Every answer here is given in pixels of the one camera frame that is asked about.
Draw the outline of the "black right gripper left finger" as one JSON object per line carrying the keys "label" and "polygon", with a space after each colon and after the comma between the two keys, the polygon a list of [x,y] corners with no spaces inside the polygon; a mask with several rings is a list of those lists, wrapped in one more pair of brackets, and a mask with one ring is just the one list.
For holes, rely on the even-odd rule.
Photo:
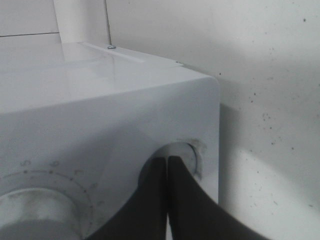
{"label": "black right gripper left finger", "polygon": [[167,163],[147,160],[124,206],[88,240],[164,240],[167,231]]}

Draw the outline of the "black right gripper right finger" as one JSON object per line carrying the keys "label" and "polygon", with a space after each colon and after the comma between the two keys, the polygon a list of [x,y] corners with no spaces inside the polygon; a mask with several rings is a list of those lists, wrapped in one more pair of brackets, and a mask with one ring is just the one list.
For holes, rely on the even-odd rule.
{"label": "black right gripper right finger", "polygon": [[195,181],[182,158],[167,167],[168,216],[174,240],[266,240],[216,204]]}

